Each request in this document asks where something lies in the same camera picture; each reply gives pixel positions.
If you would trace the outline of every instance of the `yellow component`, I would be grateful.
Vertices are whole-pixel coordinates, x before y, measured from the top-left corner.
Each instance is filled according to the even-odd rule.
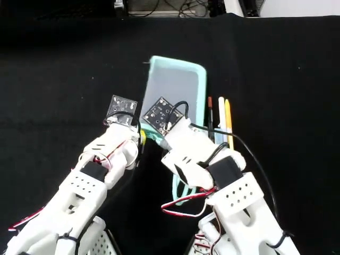
[[[226,120],[226,126],[227,126],[227,132],[233,133],[233,128],[232,128],[232,113],[230,110],[230,103],[229,100],[225,100],[225,120]],[[233,150],[234,149],[234,140],[231,135],[228,135],[228,143],[229,147]]]
[[[140,135],[141,135],[142,144],[145,145],[145,142],[147,141],[147,135],[145,134],[144,130],[140,131]]]

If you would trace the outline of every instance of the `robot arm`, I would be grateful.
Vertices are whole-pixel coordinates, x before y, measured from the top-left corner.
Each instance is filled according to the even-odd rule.
[[[107,190],[135,167],[139,135],[134,127],[112,123],[89,143],[51,201],[10,240],[6,255],[86,254],[105,228],[95,214]]]
[[[189,186],[215,187],[206,204],[212,206],[220,230],[209,222],[199,225],[210,237],[210,254],[299,254],[292,239],[283,236],[253,174],[242,172],[242,155],[226,147],[218,150],[218,145],[190,124],[190,119],[183,117],[166,133],[164,139],[171,149],[161,161]],[[221,228],[226,234],[214,243]]]

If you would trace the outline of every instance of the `black fabric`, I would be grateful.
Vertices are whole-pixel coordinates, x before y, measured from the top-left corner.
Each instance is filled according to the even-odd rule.
[[[233,130],[262,162],[301,253],[339,252],[340,18],[0,22],[3,244],[105,130],[112,94],[142,102],[145,62],[161,55],[206,68],[215,113],[218,96],[230,99]],[[123,254],[181,254],[197,228],[161,212],[172,177],[161,153],[148,141],[130,184],[99,212]]]
[[[227,187],[229,184],[242,177],[242,173],[235,160],[229,156],[213,163],[207,167],[207,171],[214,179],[215,185],[219,189]]]
[[[108,169],[102,165],[99,165],[98,163],[90,161],[80,171],[101,182],[104,182]]]

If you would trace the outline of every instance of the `pen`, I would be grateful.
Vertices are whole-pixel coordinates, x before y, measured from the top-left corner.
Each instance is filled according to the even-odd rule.
[[[226,126],[227,126],[227,132],[228,133],[233,133],[232,129],[232,113],[230,110],[230,103],[229,100],[225,100],[225,119],[226,119]],[[229,143],[229,148],[232,150],[234,149],[234,140],[231,135],[228,135],[228,143]]]
[[[211,97],[208,97],[208,129],[211,131],[208,132],[208,137],[211,139],[211,141],[214,142],[214,134],[213,134],[213,129],[214,129],[214,122],[213,122],[213,100]]]
[[[222,131],[227,131],[225,119],[225,101],[223,97],[218,98],[218,111],[219,111],[219,125]],[[223,141],[227,141],[227,135],[223,135]]]

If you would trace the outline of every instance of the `white wire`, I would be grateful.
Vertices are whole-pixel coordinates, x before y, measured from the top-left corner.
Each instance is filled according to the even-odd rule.
[[[82,154],[79,155],[78,161],[81,160],[81,158],[82,158],[82,156],[83,156],[84,154],[90,154],[90,155],[97,156],[97,157],[99,157],[99,158],[100,158],[100,157],[105,158],[105,159],[107,160],[108,164],[109,164],[109,167],[110,167],[109,171],[111,170],[111,168],[112,168],[111,161],[110,161],[110,160],[108,159],[108,157],[106,157],[104,154],[102,154],[102,153],[100,153],[100,152],[97,152],[97,151],[93,151],[93,150],[84,151]]]
[[[167,210],[167,209],[162,209],[164,212],[167,212],[167,213],[170,213],[170,214],[175,214],[177,216],[186,216],[186,217],[194,217],[194,218],[197,218],[197,217],[200,217],[206,210],[207,208],[207,200],[204,201],[204,206],[203,206],[203,209],[201,212],[199,212],[198,214],[184,214],[182,212],[178,212],[178,211],[170,211],[170,210]]]

